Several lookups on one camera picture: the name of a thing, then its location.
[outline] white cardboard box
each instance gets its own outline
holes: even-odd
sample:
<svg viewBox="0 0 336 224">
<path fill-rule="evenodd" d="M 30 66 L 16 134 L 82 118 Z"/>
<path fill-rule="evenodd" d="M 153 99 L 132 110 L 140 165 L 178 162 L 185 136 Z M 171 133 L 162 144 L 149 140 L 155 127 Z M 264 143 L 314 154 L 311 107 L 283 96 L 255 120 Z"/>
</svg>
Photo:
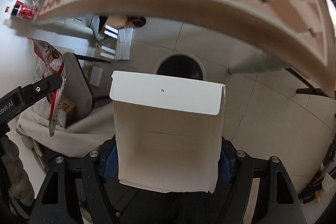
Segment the white cardboard box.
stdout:
<svg viewBox="0 0 336 224">
<path fill-rule="evenodd" d="M 114 71 L 120 183 L 158 192 L 214 192 L 225 85 Z"/>
</svg>

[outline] box flap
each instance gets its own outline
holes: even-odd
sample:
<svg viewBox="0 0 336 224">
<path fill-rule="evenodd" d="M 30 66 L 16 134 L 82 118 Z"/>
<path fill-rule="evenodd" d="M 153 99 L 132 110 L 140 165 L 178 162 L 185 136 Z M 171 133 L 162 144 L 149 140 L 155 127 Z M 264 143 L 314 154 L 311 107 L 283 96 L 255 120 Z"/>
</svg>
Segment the box flap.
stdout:
<svg viewBox="0 0 336 224">
<path fill-rule="evenodd" d="M 170 110 L 217 115 L 224 85 L 206 81 L 114 71 L 114 101 Z"/>
</svg>

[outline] white cloth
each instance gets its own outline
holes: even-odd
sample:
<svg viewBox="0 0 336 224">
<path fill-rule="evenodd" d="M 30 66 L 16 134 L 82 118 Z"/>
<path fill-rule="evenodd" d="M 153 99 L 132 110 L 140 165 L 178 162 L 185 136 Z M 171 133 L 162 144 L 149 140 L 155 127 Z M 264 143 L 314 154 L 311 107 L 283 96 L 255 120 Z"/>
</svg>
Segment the white cloth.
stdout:
<svg viewBox="0 0 336 224">
<path fill-rule="evenodd" d="M 56 126 L 53 137 L 49 135 L 48 124 L 47 119 L 37 115 L 30 107 L 21 113 L 17 129 L 51 150 L 69 157 L 84 157 L 113 137 L 113 103 L 93 110 L 67 128 Z"/>
</svg>

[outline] food package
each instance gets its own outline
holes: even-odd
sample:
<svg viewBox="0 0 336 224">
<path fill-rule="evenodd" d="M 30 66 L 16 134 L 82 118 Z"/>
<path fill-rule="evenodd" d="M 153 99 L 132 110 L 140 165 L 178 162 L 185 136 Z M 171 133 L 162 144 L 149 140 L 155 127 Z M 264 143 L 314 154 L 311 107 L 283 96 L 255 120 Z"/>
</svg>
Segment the food package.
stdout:
<svg viewBox="0 0 336 224">
<path fill-rule="evenodd" d="M 41 100 L 42 106 L 38 107 L 36 106 L 36 110 L 38 114 L 42 117 L 45 117 L 45 111 L 46 111 L 46 105 L 49 106 L 45 101 L 47 100 L 50 104 L 50 112 L 48 115 L 49 120 L 49 133 L 52 137 L 55 133 L 55 127 L 58 120 L 58 110 L 59 110 L 59 104 L 60 99 L 64 90 L 64 85 L 66 81 L 66 72 L 65 72 L 65 66 L 63 62 L 63 57 L 61 53 L 56 50 L 52 45 L 50 45 L 46 41 L 37 40 L 33 38 L 28 38 L 30 40 L 33 40 L 34 42 L 34 52 L 39 57 L 39 59 L 42 60 L 43 65 L 40 66 L 39 72 L 36 72 L 34 74 L 34 81 L 41 80 L 46 78 L 47 76 L 58 73 L 63 78 L 62 86 L 58 90 L 54 90 L 50 94 L 47 95 L 46 98 L 43 98 Z"/>
<path fill-rule="evenodd" d="M 67 97 L 62 95 L 61 103 L 59 105 L 59 116 L 57 125 L 67 128 L 77 121 L 76 105 Z"/>
</svg>

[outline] chair backrest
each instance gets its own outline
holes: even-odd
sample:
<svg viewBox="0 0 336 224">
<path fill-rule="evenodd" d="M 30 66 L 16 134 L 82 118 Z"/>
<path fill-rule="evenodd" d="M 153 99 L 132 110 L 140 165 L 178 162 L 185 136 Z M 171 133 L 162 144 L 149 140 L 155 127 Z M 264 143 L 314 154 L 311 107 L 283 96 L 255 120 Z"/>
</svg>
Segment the chair backrest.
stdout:
<svg viewBox="0 0 336 224">
<path fill-rule="evenodd" d="M 71 52 L 63 55 L 66 83 L 64 95 L 77 107 L 77 118 L 85 118 L 93 109 L 94 100 L 92 90 L 86 81 L 83 70 L 76 58 Z"/>
</svg>

